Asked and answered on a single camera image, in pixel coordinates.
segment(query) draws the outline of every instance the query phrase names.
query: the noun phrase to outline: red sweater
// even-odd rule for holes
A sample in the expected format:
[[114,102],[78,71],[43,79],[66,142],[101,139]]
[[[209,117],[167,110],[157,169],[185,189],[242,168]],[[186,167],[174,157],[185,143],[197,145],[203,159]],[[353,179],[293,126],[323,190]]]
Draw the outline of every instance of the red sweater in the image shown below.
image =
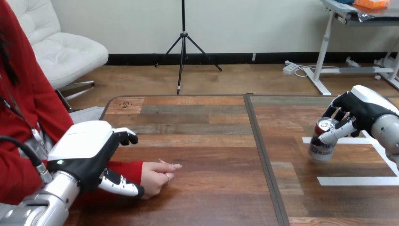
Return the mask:
[[[5,0],[0,0],[0,35],[7,44],[10,64],[20,80],[18,85],[13,86],[0,60],[0,75],[3,78],[3,81],[0,80],[0,96],[11,103],[5,90],[8,87],[28,122],[35,126],[39,123],[56,143],[73,124],[72,119],[36,62],[33,49]],[[25,142],[32,132],[23,119],[1,103],[0,135]],[[140,184],[142,163],[111,161],[108,167]],[[41,186],[41,180],[31,162],[20,157],[17,147],[8,142],[0,143],[0,172],[0,202],[18,204]],[[114,197],[98,189],[81,196],[77,202],[109,201]]]

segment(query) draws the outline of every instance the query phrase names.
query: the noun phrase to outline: robotic hand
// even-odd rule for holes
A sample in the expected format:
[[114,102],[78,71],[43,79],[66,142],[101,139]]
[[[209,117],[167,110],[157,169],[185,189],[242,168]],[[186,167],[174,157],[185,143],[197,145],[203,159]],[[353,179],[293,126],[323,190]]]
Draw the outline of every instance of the robotic hand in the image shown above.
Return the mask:
[[116,194],[141,197],[144,188],[107,169],[119,144],[137,144],[138,138],[127,128],[112,129],[105,121],[73,125],[48,155],[47,168],[33,150],[10,137],[30,157],[44,186],[24,198],[0,220],[0,226],[61,226],[76,197],[98,187]]
[[388,159],[399,168],[399,110],[388,100],[361,85],[354,86],[351,92],[335,98],[323,117],[331,117],[339,122],[335,128],[316,136],[311,143],[316,146],[335,144],[338,139],[349,134],[357,137],[365,130],[385,148]]

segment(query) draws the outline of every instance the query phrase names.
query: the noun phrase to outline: dark hair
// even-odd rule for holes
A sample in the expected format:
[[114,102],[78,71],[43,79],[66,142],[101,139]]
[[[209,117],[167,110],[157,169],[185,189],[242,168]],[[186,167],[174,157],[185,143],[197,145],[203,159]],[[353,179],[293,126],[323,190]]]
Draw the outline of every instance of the dark hair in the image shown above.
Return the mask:
[[2,33],[0,31],[0,55],[1,55],[1,60],[4,64],[4,69],[6,70],[6,73],[8,75],[8,78],[10,79],[11,83],[16,86],[19,83],[19,78],[15,74],[14,69],[12,68],[9,58],[8,58],[8,52],[6,50],[6,42],[2,38]]

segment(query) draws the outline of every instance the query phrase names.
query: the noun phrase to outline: white chair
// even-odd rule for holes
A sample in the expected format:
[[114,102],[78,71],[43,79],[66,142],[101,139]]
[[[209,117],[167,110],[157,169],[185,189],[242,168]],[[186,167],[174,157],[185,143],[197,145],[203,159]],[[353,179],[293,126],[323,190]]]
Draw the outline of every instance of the white chair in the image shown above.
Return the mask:
[[94,81],[70,83],[104,65],[108,51],[91,39],[61,32],[60,23],[51,0],[7,0],[32,45],[41,69],[48,81],[70,110],[59,92],[91,84]]

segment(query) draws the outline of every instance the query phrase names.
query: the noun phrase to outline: tripod stand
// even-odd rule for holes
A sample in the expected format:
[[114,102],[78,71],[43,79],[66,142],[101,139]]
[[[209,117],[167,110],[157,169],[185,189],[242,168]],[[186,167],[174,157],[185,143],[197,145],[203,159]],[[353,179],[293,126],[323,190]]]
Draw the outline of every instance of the tripod stand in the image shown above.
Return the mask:
[[190,40],[195,47],[197,47],[202,54],[204,54],[208,60],[214,64],[220,71],[222,71],[222,69],[215,64],[211,57],[206,54],[189,36],[188,33],[186,32],[186,23],[185,23],[185,10],[184,10],[184,0],[182,0],[182,24],[183,24],[183,32],[180,33],[180,37],[173,43],[172,47],[170,47],[170,49],[162,56],[162,59],[155,65],[155,67],[158,67],[158,65],[160,65],[160,63],[166,58],[166,55],[169,54],[169,52],[173,49],[173,47],[175,47],[175,45],[179,42],[180,39],[183,40],[182,42],[182,53],[181,53],[181,59],[180,59],[180,70],[179,70],[179,82],[177,84],[177,94],[180,94],[180,81],[182,79],[182,72],[183,72],[183,65],[184,65],[184,60],[187,59],[187,55],[186,55],[186,39]]

